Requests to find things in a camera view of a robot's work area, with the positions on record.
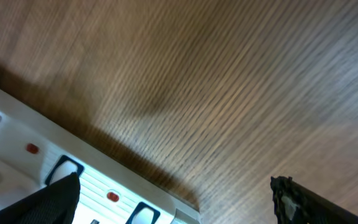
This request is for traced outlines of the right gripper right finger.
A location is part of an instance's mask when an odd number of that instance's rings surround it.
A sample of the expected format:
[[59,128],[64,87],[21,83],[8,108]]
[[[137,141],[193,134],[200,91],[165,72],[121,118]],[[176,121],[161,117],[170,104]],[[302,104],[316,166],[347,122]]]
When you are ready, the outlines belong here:
[[278,224],[358,224],[358,216],[293,181],[272,177],[274,214]]

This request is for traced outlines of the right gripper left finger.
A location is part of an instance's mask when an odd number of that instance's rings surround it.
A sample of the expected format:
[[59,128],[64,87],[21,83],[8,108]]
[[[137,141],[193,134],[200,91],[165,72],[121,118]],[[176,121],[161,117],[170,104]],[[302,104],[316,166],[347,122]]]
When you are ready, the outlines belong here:
[[0,210],[0,224],[72,224],[80,197],[77,173]]

